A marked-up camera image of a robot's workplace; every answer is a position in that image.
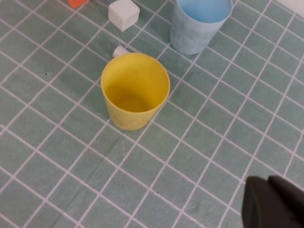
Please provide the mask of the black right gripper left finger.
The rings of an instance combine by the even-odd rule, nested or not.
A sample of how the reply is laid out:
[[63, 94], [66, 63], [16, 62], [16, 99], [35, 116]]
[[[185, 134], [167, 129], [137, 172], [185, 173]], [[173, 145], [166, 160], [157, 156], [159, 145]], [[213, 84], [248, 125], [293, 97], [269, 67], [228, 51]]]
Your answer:
[[276, 190], [257, 176], [246, 180], [241, 215], [245, 228], [297, 227], [297, 219]]

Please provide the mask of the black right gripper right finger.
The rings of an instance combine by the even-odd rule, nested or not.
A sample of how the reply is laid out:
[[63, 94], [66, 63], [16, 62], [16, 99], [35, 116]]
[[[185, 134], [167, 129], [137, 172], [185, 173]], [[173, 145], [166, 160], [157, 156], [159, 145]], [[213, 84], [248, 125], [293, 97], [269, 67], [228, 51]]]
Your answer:
[[304, 227], [304, 191], [280, 176], [269, 176], [268, 182], [276, 190], [294, 216], [294, 221]]

